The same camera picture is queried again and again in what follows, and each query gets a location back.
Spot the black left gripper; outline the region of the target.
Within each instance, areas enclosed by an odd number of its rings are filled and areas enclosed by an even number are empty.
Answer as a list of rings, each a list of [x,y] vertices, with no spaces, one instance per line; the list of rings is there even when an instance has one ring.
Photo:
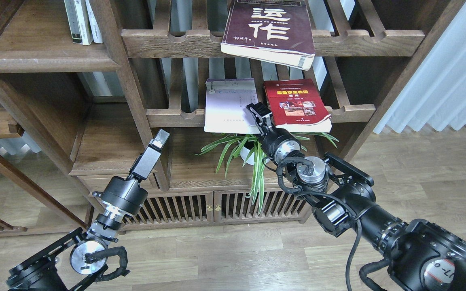
[[[114,176],[111,179],[102,194],[102,202],[107,205],[106,216],[111,217],[111,213],[132,217],[137,215],[148,195],[148,192],[140,187],[140,183],[150,175],[169,137],[168,131],[159,129],[144,153],[135,160],[128,177],[124,179]]]

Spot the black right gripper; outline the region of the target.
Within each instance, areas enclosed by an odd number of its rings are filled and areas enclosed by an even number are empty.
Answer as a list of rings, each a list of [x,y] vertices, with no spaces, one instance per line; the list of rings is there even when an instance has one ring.
[[[279,164],[287,156],[301,157],[300,142],[286,129],[277,128],[272,122],[272,112],[264,103],[246,105],[260,130],[261,147],[274,164]]]

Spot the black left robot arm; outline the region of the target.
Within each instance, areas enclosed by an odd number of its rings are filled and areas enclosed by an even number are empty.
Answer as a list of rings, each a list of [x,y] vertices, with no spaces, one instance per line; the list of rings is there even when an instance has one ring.
[[[141,188],[140,183],[150,175],[168,137],[169,133],[159,130],[144,153],[135,160],[126,178],[114,176],[104,191],[94,192],[105,203],[106,209],[87,231],[78,228],[10,269],[10,276],[6,280],[9,290],[66,291],[55,259],[68,248],[72,249],[72,269],[85,276],[72,287],[73,291],[83,291],[94,282],[127,276],[129,270],[125,248],[109,245],[117,241],[115,234],[122,227],[124,216],[137,215],[144,204],[148,192]]]

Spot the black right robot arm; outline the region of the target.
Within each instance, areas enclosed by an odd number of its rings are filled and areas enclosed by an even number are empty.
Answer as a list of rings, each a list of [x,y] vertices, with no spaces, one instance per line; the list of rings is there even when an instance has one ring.
[[[353,228],[353,249],[363,237],[383,256],[360,269],[366,286],[380,291],[368,275],[387,268],[404,290],[466,291],[466,241],[425,219],[394,217],[376,203],[372,177],[331,153],[306,157],[299,141],[273,124],[263,103],[246,108],[261,131],[263,151],[277,166],[280,188],[309,203],[325,232],[340,236]]]

